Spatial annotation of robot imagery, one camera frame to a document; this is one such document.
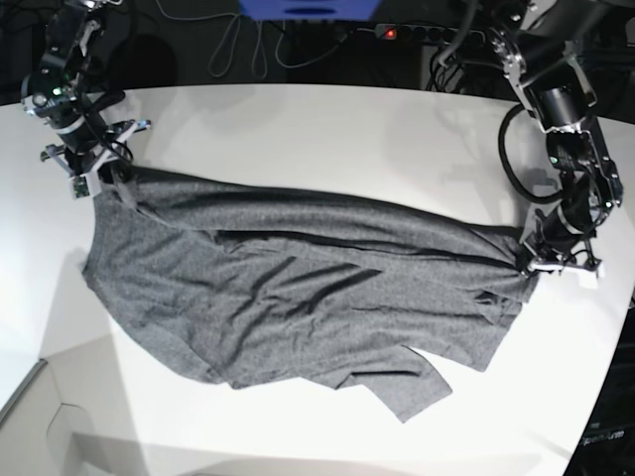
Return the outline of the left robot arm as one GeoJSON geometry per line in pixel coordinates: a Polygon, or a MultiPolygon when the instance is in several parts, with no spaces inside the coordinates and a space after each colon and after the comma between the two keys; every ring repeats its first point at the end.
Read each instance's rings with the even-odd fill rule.
{"type": "Polygon", "coordinates": [[[489,43],[518,99],[498,134],[500,161],[512,187],[531,203],[551,205],[538,214],[522,241],[524,274],[568,272],[594,287],[603,273],[591,241],[623,203],[624,188],[593,108],[597,95],[577,59],[575,42],[631,1],[468,1],[452,40],[438,62],[447,65],[478,13],[485,16],[489,43]],[[515,176],[505,150],[511,120],[526,112],[545,134],[549,159],[561,190],[537,196],[515,176]]]}

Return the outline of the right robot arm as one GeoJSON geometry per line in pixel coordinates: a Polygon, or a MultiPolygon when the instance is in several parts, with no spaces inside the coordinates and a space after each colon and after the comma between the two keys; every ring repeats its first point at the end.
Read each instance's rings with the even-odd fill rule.
{"type": "Polygon", "coordinates": [[[105,30],[110,1],[64,1],[46,27],[44,52],[37,68],[22,81],[24,111],[59,137],[40,153],[67,175],[74,199],[96,197],[102,185],[132,164],[127,141],[148,130],[149,120],[104,120],[102,112],[121,103],[122,90],[103,90],[95,98],[92,49],[105,30]]]}

